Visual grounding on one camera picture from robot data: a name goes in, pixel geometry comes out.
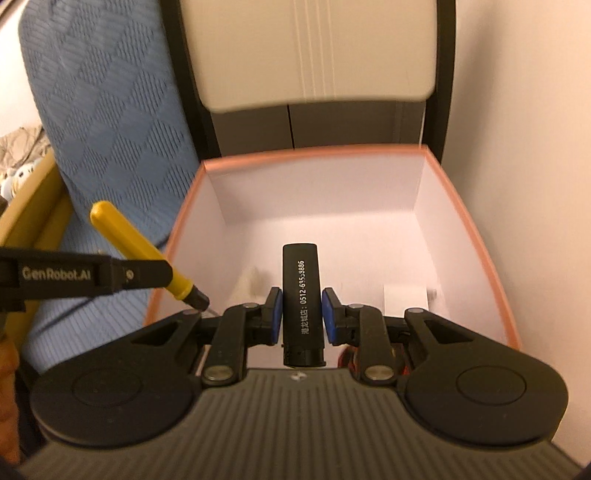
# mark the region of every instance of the black round pad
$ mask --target black round pad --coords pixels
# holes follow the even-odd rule
[[[476,403],[508,405],[525,393],[525,380],[508,368],[475,367],[457,378],[457,389]]]
[[[41,428],[53,439],[93,448],[133,445],[172,428],[193,404],[194,387],[159,351],[99,348],[50,369],[31,394]]]
[[[140,377],[126,370],[103,368],[74,382],[74,396],[91,407],[114,407],[130,402],[141,391]]]

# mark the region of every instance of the blue cushion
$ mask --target blue cushion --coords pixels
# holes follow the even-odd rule
[[[112,202],[151,242],[164,245],[199,160],[158,1],[30,0],[19,34],[74,206],[61,249],[117,255],[89,223],[98,200]],[[140,328],[148,294],[44,302],[23,354],[44,371]]]

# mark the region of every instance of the gray panel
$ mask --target gray panel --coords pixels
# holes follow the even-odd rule
[[[22,467],[31,480],[571,480],[580,468],[549,442],[475,450],[419,426],[393,390],[349,371],[250,370],[205,391],[164,435],[119,450],[53,443]]]
[[[328,102],[291,105],[296,147],[418,143],[424,102]]]
[[[212,113],[223,156],[291,148],[286,106],[229,113]]]

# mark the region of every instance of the black usb stick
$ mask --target black usb stick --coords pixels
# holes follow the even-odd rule
[[[315,244],[283,246],[283,364],[296,368],[326,365]]]

